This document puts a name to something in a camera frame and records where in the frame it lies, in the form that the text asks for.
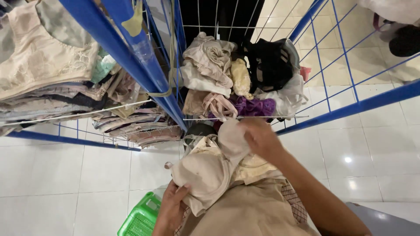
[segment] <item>white bra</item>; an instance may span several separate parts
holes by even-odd
[[[92,77],[99,44],[72,47],[53,38],[41,24],[35,8],[38,3],[16,7],[7,14],[15,51],[0,64],[0,100]]]

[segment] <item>blue wire grid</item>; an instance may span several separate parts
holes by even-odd
[[[140,33],[140,35],[137,35],[135,37],[131,37],[128,32],[121,27],[121,22],[126,21],[130,19],[133,16],[133,7],[132,7],[132,1],[131,0],[124,0],[124,1],[112,1],[112,0],[103,0],[102,3],[108,10],[108,13],[110,17],[114,20],[115,24],[118,26],[120,31],[122,32],[125,40],[127,41],[128,45],[126,45],[123,40],[120,38],[120,36],[116,33],[114,28],[111,26],[110,22],[105,18],[102,11],[95,5],[95,3],[91,0],[60,0],[61,3],[64,5],[64,7],[70,12],[70,14],[81,24],[100,44],[101,46],[109,52],[109,54],[123,67],[125,68],[132,76],[133,78],[147,91],[149,92],[165,92],[168,90],[168,82],[162,72],[161,65],[159,65],[155,55],[152,54],[145,54],[142,52],[153,52],[153,49],[151,48],[150,39],[153,37],[156,44],[158,45],[158,48],[161,50],[166,65],[169,68],[169,58],[168,58],[168,48],[166,48],[163,44],[162,38],[159,35],[158,29],[156,27],[155,21],[153,17],[152,12],[150,11],[150,8],[147,4],[146,0],[143,0],[143,13],[146,17],[147,27],[149,29],[149,33],[146,34],[144,31]],[[357,5],[354,5],[344,16],[343,18],[339,19],[337,16],[336,11],[336,3],[334,0],[331,0],[332,8],[334,10],[334,16],[336,20],[336,24],[333,26],[333,28],[320,40],[317,39],[315,36],[315,27],[314,27],[314,20],[319,15],[320,11],[325,8],[325,6],[328,4],[330,0],[315,0],[311,5],[309,5],[308,11],[305,13],[305,15],[301,18],[299,23],[291,29],[290,38],[291,41],[296,44],[299,39],[301,39],[302,35],[306,32],[306,30],[311,27],[312,31],[314,32],[314,41],[315,46],[305,55],[302,57],[301,62],[311,53],[313,50],[316,50],[318,60],[319,60],[319,66],[320,71],[317,72],[314,75],[311,75],[309,78],[309,81],[314,79],[318,74],[321,73],[322,80],[323,80],[323,86],[325,91],[325,99],[316,102],[315,104],[312,104],[311,106],[307,106],[306,108],[303,108],[302,110],[297,112],[297,115],[299,115],[301,112],[306,111],[307,109],[311,109],[317,104],[320,104],[324,101],[327,102],[328,105],[328,112],[319,115],[316,117],[310,117],[310,119],[305,120],[303,122],[297,122],[297,119],[294,119],[294,125],[287,127],[286,122],[284,122],[284,129],[281,129],[277,131],[277,134],[286,134],[289,132],[297,131],[303,128],[308,128],[311,126],[319,125],[325,122],[333,121],[339,118],[347,117],[349,115],[354,115],[363,111],[371,110],[374,108],[378,108],[381,106],[385,106],[394,102],[399,102],[405,99],[409,99],[415,96],[420,95],[420,80],[416,79],[414,81],[411,81],[409,83],[406,83],[400,87],[397,87],[395,89],[386,91],[384,93],[378,94],[373,97],[369,97],[364,100],[360,100],[355,86],[359,85],[363,82],[366,82],[369,79],[372,79],[376,76],[381,75],[382,73],[385,73],[401,64],[406,63],[409,60],[412,60],[413,58],[416,58],[420,53],[407,58],[406,60],[397,63],[393,66],[390,66],[389,68],[374,74],[366,79],[363,79],[360,82],[355,83],[353,75],[352,75],[352,68],[349,63],[349,59],[347,56],[347,53],[354,49],[357,45],[362,43],[364,40],[372,36],[376,31],[372,31],[370,34],[368,34],[366,37],[364,37],[360,42],[356,43],[355,45],[348,48],[344,45],[343,40],[343,29],[340,27],[340,23],[355,9]],[[200,0],[197,0],[197,7],[199,9]],[[171,7],[171,0],[160,0],[160,6],[163,9],[164,17],[165,17],[165,23],[167,25],[167,31],[169,30],[169,24],[171,24],[171,17],[169,17],[170,7]],[[155,101],[176,121],[176,123],[184,130],[187,129],[187,125],[191,123],[185,123],[183,119],[185,116],[182,114],[181,109],[178,106],[178,103],[183,103],[181,96],[179,94],[179,82],[182,80],[182,77],[179,77],[179,67],[181,66],[180,57],[182,55],[182,52],[185,51],[187,45],[185,40],[185,34],[184,34],[184,26],[182,22],[182,16],[181,16],[181,10],[179,7],[179,0],[175,0],[175,37],[177,39],[177,46],[176,46],[176,78],[170,78],[174,79],[174,84],[176,84],[176,94],[171,95],[169,97],[155,97]],[[264,29],[268,28],[265,27],[267,24],[267,21],[265,22],[263,27],[249,27],[250,22],[248,23],[248,27],[246,29],[254,28],[254,29]],[[284,23],[282,23],[278,28],[277,31],[280,30]],[[212,26],[201,26],[200,24],[196,27],[212,27]],[[215,16],[215,31],[217,29],[217,17]],[[323,66],[321,63],[321,57],[320,57],[320,51],[319,51],[319,44],[330,34],[334,29],[337,28],[340,36],[341,46],[343,53],[336,58],[333,62],[329,63],[326,66]],[[328,95],[327,93],[327,86],[324,78],[324,71],[326,68],[331,66],[334,62],[339,60],[342,56],[345,57],[346,65],[348,67],[349,76],[351,79],[352,84],[348,86],[347,88],[333,94]],[[330,106],[330,99],[346,90],[352,89],[355,97],[355,103],[347,105],[345,107],[332,110]],[[65,143],[75,143],[75,144],[82,144],[82,145],[91,145],[91,146],[99,146],[99,147],[110,147],[110,148],[118,148],[118,149],[129,149],[134,151],[140,151],[140,149],[137,148],[131,148],[129,147],[129,143],[126,139],[122,138],[112,138],[109,142],[112,141],[113,144],[107,143],[105,141],[106,137],[103,136],[103,134],[96,134],[84,130],[79,129],[79,121],[77,122],[77,127],[72,128],[68,126],[63,126],[62,124],[55,124],[58,126],[58,135],[49,135],[49,134],[41,134],[31,131],[21,131],[21,132],[12,132],[8,136],[11,137],[20,137],[20,138],[26,138],[26,139],[40,139],[45,141],[55,141],[55,142],[65,142]],[[60,133],[62,128],[69,128],[69,129],[75,129],[77,130],[77,137],[76,138],[69,138],[69,137],[63,137]],[[79,131],[86,132],[86,134],[94,134],[103,136],[102,142],[94,142],[94,141],[88,141],[84,139],[79,138]],[[127,141],[127,146],[123,147],[120,145],[115,145],[114,142],[125,142]]]

